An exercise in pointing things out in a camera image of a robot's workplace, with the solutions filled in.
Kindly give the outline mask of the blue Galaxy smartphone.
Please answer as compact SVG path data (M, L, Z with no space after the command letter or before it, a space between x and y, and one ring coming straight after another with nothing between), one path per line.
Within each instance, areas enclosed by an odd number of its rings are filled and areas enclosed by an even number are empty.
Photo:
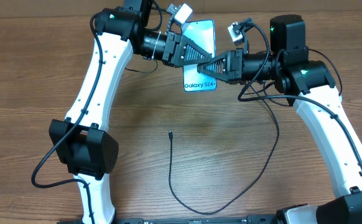
M216 54L214 21L209 19L186 22L182 27L182 34L205 51L203 54L194 46L186 46L184 57L193 64L183 67L183 89L186 92L215 91L216 79L198 71L199 64L209 62L209 58Z

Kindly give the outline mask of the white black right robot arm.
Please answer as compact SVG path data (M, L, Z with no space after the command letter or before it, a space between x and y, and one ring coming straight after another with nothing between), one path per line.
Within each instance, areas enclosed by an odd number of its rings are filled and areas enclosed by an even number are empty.
M341 83L326 64L309 59L301 16L273 17L266 53L236 49L198 65L200 73L245 88L272 80L303 119L325 161L335 199L319 206L294 205L276 212L274 223L362 223L362 143L342 106Z

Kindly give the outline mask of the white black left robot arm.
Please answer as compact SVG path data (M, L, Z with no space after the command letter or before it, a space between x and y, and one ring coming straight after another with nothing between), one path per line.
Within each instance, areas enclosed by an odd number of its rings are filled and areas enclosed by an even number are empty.
M125 1L106 8L90 19L95 39L85 79L63 120L53 120L49 136L51 153L58 156L80 189L82 223L114 223L116 209L111 201L109 175L119 151L109 135L109 117L116 91L133 55L182 68L186 91L203 89L205 77L199 63L215 54L215 28L211 20L189 21L191 8L169 6L170 24L180 32L148 27L155 1Z

